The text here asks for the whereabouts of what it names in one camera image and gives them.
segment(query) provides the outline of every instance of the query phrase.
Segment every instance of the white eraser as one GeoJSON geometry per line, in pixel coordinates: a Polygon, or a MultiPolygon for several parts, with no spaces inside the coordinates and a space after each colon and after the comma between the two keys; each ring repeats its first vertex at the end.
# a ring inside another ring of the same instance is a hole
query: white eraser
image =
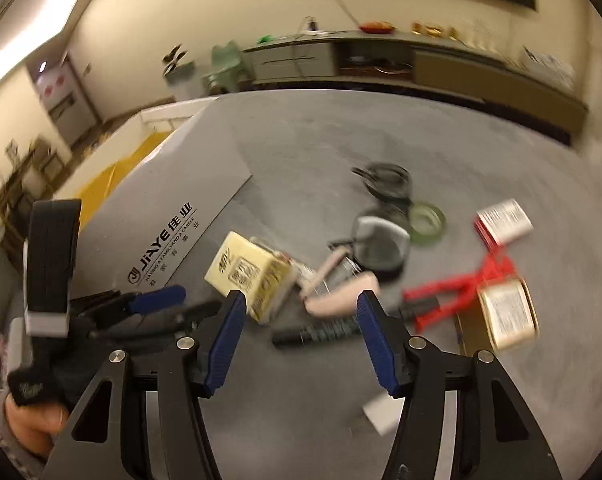
{"type": "Polygon", "coordinates": [[[526,212],[514,199],[483,209],[478,216],[498,245],[505,245],[534,229],[526,212]]]}
{"type": "Polygon", "coordinates": [[[384,435],[399,426],[404,400],[383,393],[363,406],[363,412],[378,434],[384,435]]]}

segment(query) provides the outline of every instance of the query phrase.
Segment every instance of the red pliers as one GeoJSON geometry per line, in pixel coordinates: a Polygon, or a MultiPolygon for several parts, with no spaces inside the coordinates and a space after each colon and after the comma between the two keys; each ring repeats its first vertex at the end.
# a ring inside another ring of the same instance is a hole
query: red pliers
{"type": "Polygon", "coordinates": [[[485,256],[481,267],[475,274],[460,274],[447,280],[440,280],[439,282],[403,291],[404,301],[421,300],[422,298],[436,296],[441,292],[457,292],[455,300],[440,305],[427,314],[416,316],[415,327],[417,332],[423,332],[428,325],[453,316],[458,311],[471,306],[476,298],[479,285],[482,285],[484,282],[502,280],[508,276],[517,275],[516,268],[506,256],[504,248],[500,246],[489,248],[490,252],[485,256]]]}

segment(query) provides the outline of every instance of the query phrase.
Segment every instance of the beige wall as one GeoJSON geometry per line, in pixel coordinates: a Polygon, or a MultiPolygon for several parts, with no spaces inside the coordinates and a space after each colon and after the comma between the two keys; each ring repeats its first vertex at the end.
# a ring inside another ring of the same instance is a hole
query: beige wall
{"type": "Polygon", "coordinates": [[[0,171],[4,177],[11,173],[4,153],[10,140],[14,139],[19,154],[25,155],[31,140],[38,135],[46,137],[63,160],[70,159],[70,149],[41,105],[28,71],[21,66],[0,84],[0,171]]]}
{"type": "MultiPolygon", "coordinates": [[[[538,0],[539,12],[501,0],[344,0],[360,22],[385,20],[402,30],[433,22],[471,30],[477,20],[518,57],[523,44],[574,65],[586,62],[586,0],[538,0]]],[[[210,48],[235,39],[249,46],[265,35],[294,33],[302,18],[316,16],[325,30],[350,30],[335,0],[93,0],[78,23],[70,51],[104,118],[154,102],[170,93],[161,58],[178,43],[188,59],[209,63],[210,48]]]]}

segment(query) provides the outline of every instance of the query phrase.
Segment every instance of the ceiling light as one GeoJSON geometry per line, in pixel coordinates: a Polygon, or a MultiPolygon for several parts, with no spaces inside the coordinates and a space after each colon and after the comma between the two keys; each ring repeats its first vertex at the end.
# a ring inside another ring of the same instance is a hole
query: ceiling light
{"type": "Polygon", "coordinates": [[[37,17],[0,51],[0,81],[66,26],[77,0],[46,0],[37,17]]]}

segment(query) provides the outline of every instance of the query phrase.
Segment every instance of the green tape roll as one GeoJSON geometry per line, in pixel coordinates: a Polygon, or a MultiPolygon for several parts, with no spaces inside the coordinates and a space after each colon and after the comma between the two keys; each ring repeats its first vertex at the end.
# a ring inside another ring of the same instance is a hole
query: green tape roll
{"type": "Polygon", "coordinates": [[[441,239],[447,220],[443,211],[426,202],[413,202],[409,211],[410,239],[415,245],[429,245],[441,239]]]}

